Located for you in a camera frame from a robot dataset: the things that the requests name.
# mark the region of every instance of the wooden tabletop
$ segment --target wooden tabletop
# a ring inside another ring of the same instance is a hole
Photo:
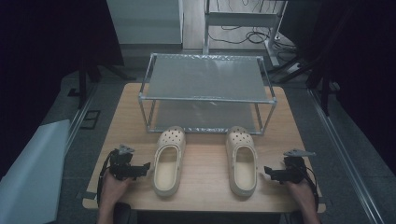
[[[124,88],[119,105],[110,124],[106,140],[88,192],[96,192],[97,180],[108,153],[120,144],[135,148],[132,165],[153,163],[160,133],[147,133],[137,95],[141,84],[130,83]],[[186,133],[186,150],[183,158],[180,186],[171,197],[162,198],[152,188],[153,165],[148,175],[132,184],[122,202],[136,210],[218,211],[287,213],[297,209],[285,186],[270,179],[263,170],[269,166],[285,169],[283,153],[293,148],[304,149],[304,144],[291,114],[286,95],[274,88],[277,105],[264,136],[253,135],[258,153],[257,188],[249,198],[232,193],[229,185],[228,162],[225,149],[226,135],[221,133]],[[311,167],[309,159],[305,164]],[[86,208],[95,209],[95,200],[84,199]],[[325,205],[319,206],[319,212]]]

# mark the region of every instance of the white wall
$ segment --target white wall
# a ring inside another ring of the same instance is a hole
[[[181,44],[182,0],[107,0],[120,44]]]

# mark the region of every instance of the hand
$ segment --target hand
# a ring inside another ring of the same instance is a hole
[[[309,187],[308,181],[305,179],[298,184],[292,182],[285,182],[291,197],[300,207],[303,214],[304,224],[320,223],[315,205],[315,197]]]
[[[114,206],[129,188],[131,183],[131,178],[120,181],[116,179],[108,169],[105,171],[97,224],[113,223]]]

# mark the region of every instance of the floor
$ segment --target floor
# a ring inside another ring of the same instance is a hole
[[[195,8],[191,5],[185,5],[184,7]],[[187,11],[185,16],[185,21],[188,21]],[[189,29],[191,31],[198,30],[189,28],[188,24],[186,24],[185,32]],[[185,49],[151,50],[171,53],[200,53],[202,45],[199,42],[189,43],[189,45],[190,49],[187,48],[187,43],[185,43],[183,45]],[[231,48],[234,48],[234,46],[239,46],[240,49],[227,49],[226,47],[215,46],[211,54],[261,55],[265,61],[269,61],[264,49],[253,50],[252,48],[245,50],[240,45],[233,45]],[[120,69],[130,76],[137,77],[137,80],[120,78],[104,67],[99,67],[102,74],[100,82],[88,84],[92,97],[87,104],[88,111],[100,110],[100,117],[94,129],[78,129],[68,149],[64,162],[58,217],[53,223],[95,222],[96,211],[83,208],[81,197],[91,179],[92,169],[105,141],[106,132],[120,99],[123,86],[129,82],[140,82],[145,74],[144,69],[131,65],[132,63],[130,62],[133,61],[133,57],[128,56],[131,55],[130,51],[131,49],[123,50],[126,66]],[[271,64],[268,63],[267,68],[271,69]],[[285,71],[273,73],[270,78],[281,76],[285,76]],[[324,196],[322,202],[326,203],[327,206],[326,211],[320,214],[322,222],[396,223],[395,175],[381,160],[375,148],[373,148],[361,130],[338,104],[335,95],[330,96],[330,116],[322,116],[315,101],[315,95],[318,94],[318,91],[310,91],[304,84],[307,77],[308,74],[304,74],[287,83],[276,85],[282,87],[288,97],[305,149],[317,153],[317,156],[311,159],[311,163]],[[67,94],[71,89],[77,87],[77,73],[70,74],[64,78],[58,98],[43,124],[62,119],[75,119],[76,114],[79,112],[77,110],[78,98],[68,97]],[[365,210],[367,208],[374,211],[377,209],[378,216],[374,218],[368,216],[368,212]],[[204,219],[205,223],[210,223],[210,218],[206,217]],[[233,216],[224,215],[221,219],[216,219],[216,222],[232,223],[232,218]],[[233,222],[265,223],[265,221],[264,217],[256,216],[255,218],[243,219],[242,221],[235,218]],[[188,220],[168,217],[168,219],[159,220],[159,222],[179,223],[188,222]],[[282,217],[280,223],[287,222]]]

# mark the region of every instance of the beige clog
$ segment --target beige clog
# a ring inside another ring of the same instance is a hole
[[[249,132],[238,126],[227,132],[230,187],[239,196],[251,196],[257,183],[257,153]]]
[[[154,159],[154,191],[160,196],[173,195],[179,186],[186,137],[181,127],[173,126],[158,140]]]

